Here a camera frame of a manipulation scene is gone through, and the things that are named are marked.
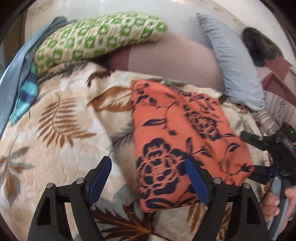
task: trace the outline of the gray pillow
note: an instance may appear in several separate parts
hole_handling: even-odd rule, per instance
[[[197,14],[222,70],[227,99],[259,111],[265,107],[263,87],[244,43],[226,23],[210,14]]]

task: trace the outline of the metal screw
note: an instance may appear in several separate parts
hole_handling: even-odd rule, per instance
[[[53,186],[54,186],[53,183],[47,183],[47,184],[46,184],[46,187],[47,187],[47,188],[52,188]]]
[[[214,183],[216,183],[216,184],[220,184],[220,183],[221,183],[221,179],[215,177],[215,178],[214,178]]]
[[[244,186],[244,188],[247,188],[247,189],[249,189],[251,187],[249,183],[243,183],[243,186]]]
[[[84,182],[84,179],[82,178],[82,177],[80,177],[80,178],[78,178],[77,180],[76,180],[76,183],[77,184],[81,184],[81,183],[83,183]]]

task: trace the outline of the beige floral blanket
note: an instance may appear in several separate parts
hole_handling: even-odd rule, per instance
[[[8,124],[0,140],[0,213],[20,241],[27,238],[46,184],[71,184],[103,156],[112,159],[112,171],[91,212],[106,240],[192,240],[206,212],[203,204],[145,214],[137,203],[130,95],[139,79],[218,98],[237,134],[261,135],[247,108],[226,102],[213,89],[133,72],[107,73],[88,61],[60,64],[38,80],[38,99],[16,125]],[[254,164],[269,165],[266,152],[249,150]],[[260,198],[262,186],[248,182]],[[66,209],[72,236],[80,240],[70,205]],[[230,210],[227,205],[217,240],[224,237]]]

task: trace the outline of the green checkered pillow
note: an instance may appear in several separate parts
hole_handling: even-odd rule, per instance
[[[37,75],[45,75],[62,62],[94,58],[147,40],[158,41],[167,28],[162,19],[139,12],[118,12],[71,23],[50,35],[37,49]]]

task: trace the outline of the orange floral pillow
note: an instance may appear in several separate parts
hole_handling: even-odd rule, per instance
[[[184,166],[189,156],[227,184],[240,185],[252,173],[248,148],[217,99],[139,80],[131,104],[143,211],[198,202]]]

